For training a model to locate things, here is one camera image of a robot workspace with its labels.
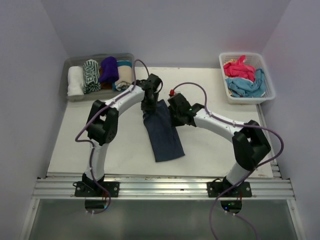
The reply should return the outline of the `dark grey towel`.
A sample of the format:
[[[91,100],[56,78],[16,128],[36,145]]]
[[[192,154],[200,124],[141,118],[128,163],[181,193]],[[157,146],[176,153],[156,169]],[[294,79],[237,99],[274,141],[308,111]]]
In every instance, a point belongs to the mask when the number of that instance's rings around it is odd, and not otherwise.
[[[155,162],[167,162],[185,156],[178,131],[172,126],[170,111],[163,99],[157,102],[155,112],[143,112],[143,124]]]

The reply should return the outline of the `purple towel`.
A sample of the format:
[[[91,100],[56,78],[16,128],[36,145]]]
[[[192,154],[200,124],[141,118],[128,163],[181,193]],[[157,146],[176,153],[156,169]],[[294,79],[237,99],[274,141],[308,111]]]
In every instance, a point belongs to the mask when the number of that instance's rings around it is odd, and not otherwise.
[[[99,77],[99,82],[102,83],[114,83],[119,80],[118,72],[118,62],[117,59],[113,56],[105,58],[101,64],[100,68],[102,73]]]

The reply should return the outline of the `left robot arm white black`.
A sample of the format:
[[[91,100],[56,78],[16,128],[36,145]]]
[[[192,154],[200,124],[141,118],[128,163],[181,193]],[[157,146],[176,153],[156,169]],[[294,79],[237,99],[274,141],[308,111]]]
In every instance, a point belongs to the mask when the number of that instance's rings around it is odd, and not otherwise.
[[[148,111],[155,111],[158,96],[156,87],[131,86],[114,98],[93,103],[85,125],[91,153],[82,175],[82,182],[92,196],[103,193],[107,150],[118,132],[119,117],[138,103]]]

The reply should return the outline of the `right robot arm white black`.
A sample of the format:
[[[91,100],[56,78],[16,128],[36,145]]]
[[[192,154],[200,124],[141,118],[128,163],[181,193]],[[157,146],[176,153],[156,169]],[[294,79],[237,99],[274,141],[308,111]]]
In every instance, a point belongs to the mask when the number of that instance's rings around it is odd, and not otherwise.
[[[241,122],[213,114],[201,104],[187,107],[168,107],[171,123],[189,125],[209,130],[230,141],[233,146],[235,164],[224,177],[223,192],[235,196],[241,190],[243,177],[250,175],[271,151],[271,146],[261,126],[254,120]]]

